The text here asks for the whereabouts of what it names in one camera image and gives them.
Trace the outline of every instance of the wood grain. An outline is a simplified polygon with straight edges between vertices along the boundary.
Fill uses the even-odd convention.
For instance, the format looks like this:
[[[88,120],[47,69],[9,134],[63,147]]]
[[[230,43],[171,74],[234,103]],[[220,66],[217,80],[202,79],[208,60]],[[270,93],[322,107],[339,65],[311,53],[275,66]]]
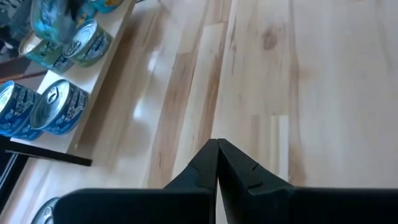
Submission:
[[[208,138],[293,184],[398,187],[397,6],[140,2],[75,151],[93,166],[29,159],[0,223],[80,188],[163,187]]]

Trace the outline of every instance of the white shelf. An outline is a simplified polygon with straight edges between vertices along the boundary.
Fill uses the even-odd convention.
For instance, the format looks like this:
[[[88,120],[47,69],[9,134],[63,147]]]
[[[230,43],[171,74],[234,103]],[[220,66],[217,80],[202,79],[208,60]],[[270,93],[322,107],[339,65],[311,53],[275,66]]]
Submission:
[[[64,78],[87,91],[90,96],[78,125],[71,132],[63,136],[43,133],[43,135],[35,141],[29,142],[14,138],[12,138],[11,141],[58,152],[68,152],[77,147],[135,3],[136,0],[125,0],[113,12],[109,14],[98,14],[96,16],[98,24],[114,38],[108,51],[99,62],[88,68],[81,68],[74,65],[63,75],[57,75],[48,71],[37,90],[38,93],[43,93],[53,82]]]

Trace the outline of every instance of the cat food can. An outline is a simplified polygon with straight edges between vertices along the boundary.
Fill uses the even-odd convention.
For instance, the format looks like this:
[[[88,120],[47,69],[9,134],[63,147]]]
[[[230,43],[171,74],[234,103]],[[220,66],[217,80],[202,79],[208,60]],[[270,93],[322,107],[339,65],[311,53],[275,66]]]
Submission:
[[[62,55],[63,47],[38,38],[30,32],[19,46],[19,54],[61,75],[72,67],[73,62]]]
[[[116,9],[123,0],[91,0],[91,3],[100,13],[109,13]]]
[[[94,19],[97,13],[97,9],[94,7],[92,3],[90,3],[90,0],[81,0],[81,1],[84,1],[84,3],[77,12],[76,28],[81,27],[84,24],[84,22]]]
[[[30,115],[30,125],[51,134],[66,134],[79,122],[88,94],[67,80],[51,84]]]
[[[13,81],[0,87],[0,134],[10,136],[22,127],[38,100],[38,94]]]
[[[77,21],[72,18],[72,8],[78,6],[69,0],[33,0],[30,24],[41,39],[67,44],[76,33]]]
[[[30,125],[30,117],[28,117],[21,125],[21,127],[8,137],[26,141],[33,141],[40,137],[42,134],[43,131],[32,128],[32,126]]]
[[[51,224],[53,223],[53,212],[55,204],[59,201],[58,197],[52,198],[45,202],[36,213],[31,224]]]
[[[86,21],[70,44],[64,46],[63,56],[81,67],[89,67],[106,53],[112,39],[95,20]]]

